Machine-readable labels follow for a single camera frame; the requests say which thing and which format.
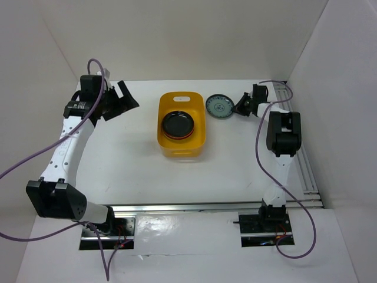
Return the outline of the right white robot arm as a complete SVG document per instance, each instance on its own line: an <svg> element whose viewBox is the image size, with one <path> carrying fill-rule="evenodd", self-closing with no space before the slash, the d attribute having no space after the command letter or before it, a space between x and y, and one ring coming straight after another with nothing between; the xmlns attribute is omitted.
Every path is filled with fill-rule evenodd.
<svg viewBox="0 0 377 283"><path fill-rule="evenodd" d="M268 87L253 84L251 93L244 93L232 112L241 116L251 114L267 124L266 148L273 156L273 170L263 172L272 179L258 211L257 224L263 231L271 231L285 221L286 186L292 161L302 145L300 113L286 111L268 102Z"/></svg>

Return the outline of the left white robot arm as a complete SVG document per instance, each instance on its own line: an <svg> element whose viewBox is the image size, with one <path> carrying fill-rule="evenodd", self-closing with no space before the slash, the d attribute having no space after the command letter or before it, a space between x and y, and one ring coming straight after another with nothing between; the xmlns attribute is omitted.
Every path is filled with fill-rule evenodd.
<svg viewBox="0 0 377 283"><path fill-rule="evenodd" d="M119 81L117 85L121 91L119 94L100 74L81 76L80 90L73 94L64 108L63 142L55 148L39 179L30 180L26 186L26 193L38 216L90 222L103 235L115 231L113 209L90 202L76 188L76 177L82 154L97 121L108 121L139 106L124 81Z"/></svg>

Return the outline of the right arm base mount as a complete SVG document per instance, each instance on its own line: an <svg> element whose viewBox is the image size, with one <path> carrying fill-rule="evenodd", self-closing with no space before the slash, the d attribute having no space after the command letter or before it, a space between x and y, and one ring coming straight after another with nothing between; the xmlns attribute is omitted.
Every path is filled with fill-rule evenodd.
<svg viewBox="0 0 377 283"><path fill-rule="evenodd" d="M288 214L282 220L273 222L263 222L257 214L239 215L233 224L239 227L243 248L275 246L278 240L283 246L295 244Z"/></svg>

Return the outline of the orange plate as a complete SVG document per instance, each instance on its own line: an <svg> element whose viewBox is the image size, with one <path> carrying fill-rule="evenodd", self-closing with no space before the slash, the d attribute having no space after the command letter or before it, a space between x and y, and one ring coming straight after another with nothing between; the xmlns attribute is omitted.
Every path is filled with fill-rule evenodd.
<svg viewBox="0 0 377 283"><path fill-rule="evenodd" d="M172 140L184 140L184 139L187 139L188 137L190 137L192 134L193 134L193 131L189 132L188 134L186 135L183 135L183 136L176 136L176 135L173 135L173 134L169 134L167 132L163 132L163 134L169 138L169 139L172 139Z"/></svg>

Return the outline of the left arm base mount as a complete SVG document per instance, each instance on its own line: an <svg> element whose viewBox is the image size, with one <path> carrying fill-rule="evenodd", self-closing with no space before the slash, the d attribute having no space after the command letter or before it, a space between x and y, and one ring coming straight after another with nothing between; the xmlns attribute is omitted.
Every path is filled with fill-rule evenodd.
<svg viewBox="0 0 377 283"><path fill-rule="evenodd" d="M112 226L85 226L80 237L80 251L100 250L98 236L105 251L114 249L134 249L136 217L114 218Z"/></svg>

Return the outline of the black plate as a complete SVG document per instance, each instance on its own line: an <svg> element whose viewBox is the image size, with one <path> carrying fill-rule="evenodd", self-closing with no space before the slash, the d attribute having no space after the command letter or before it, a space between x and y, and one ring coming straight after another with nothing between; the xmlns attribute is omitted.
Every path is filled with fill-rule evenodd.
<svg viewBox="0 0 377 283"><path fill-rule="evenodd" d="M194 130L194 120L184 111L167 113L161 122L163 132L183 136Z"/></svg>

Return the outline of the blue patterned plate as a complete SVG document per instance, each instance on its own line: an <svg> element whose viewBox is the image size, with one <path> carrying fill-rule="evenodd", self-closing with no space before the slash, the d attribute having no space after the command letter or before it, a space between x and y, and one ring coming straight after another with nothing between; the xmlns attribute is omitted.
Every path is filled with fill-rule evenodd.
<svg viewBox="0 0 377 283"><path fill-rule="evenodd" d="M207 98L205 107L210 116L216 119L227 119L233 115L234 102L223 94L213 94Z"/></svg>

